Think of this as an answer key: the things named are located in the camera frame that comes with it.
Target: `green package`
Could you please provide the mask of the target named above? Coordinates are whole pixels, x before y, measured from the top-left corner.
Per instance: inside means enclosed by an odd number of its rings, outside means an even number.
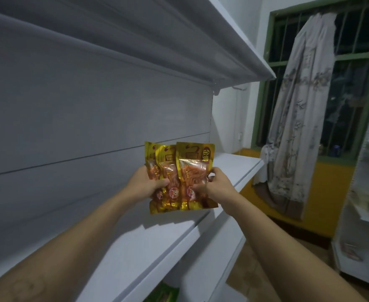
[[[145,298],[144,302],[176,302],[178,296],[178,288],[171,287],[161,282],[152,290],[148,297]]]

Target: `tattoo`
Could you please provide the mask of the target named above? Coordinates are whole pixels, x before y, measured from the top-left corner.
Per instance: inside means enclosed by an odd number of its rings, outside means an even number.
[[[46,290],[46,283],[43,277],[36,279],[23,279],[11,285],[10,294],[12,302],[33,302]]]

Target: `yellow wall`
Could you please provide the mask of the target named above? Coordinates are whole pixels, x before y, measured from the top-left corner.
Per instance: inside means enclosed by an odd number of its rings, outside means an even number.
[[[260,152],[244,148],[241,155],[258,158]],[[268,216],[333,237],[353,171],[353,166],[317,162],[303,221],[285,217],[269,207],[255,194],[251,182],[243,188],[241,194]]]

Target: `floral curtain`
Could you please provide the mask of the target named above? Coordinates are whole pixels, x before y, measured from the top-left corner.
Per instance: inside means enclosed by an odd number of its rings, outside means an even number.
[[[275,105],[256,193],[302,219],[318,155],[334,67],[336,14],[311,16],[295,38]]]

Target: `plastic food packet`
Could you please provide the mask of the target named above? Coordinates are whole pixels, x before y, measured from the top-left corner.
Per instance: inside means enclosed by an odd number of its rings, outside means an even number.
[[[214,161],[215,144],[177,142],[176,164],[182,184],[180,210],[217,208],[218,204],[207,194],[196,194],[194,184],[208,182],[208,175]]]
[[[156,161],[161,170],[160,178],[170,180],[162,188],[162,207],[169,211],[178,210],[181,204],[180,180],[176,166],[176,145],[161,145],[157,149]]]
[[[171,287],[163,282],[145,298],[144,302],[176,302],[179,295],[179,289]]]
[[[156,151],[160,144],[145,142],[145,165],[147,166],[148,177],[153,180],[158,180],[161,174],[159,166],[156,162]],[[162,205],[162,190],[157,189],[152,195],[152,200],[149,203],[149,212],[151,214],[163,213],[166,209]]]

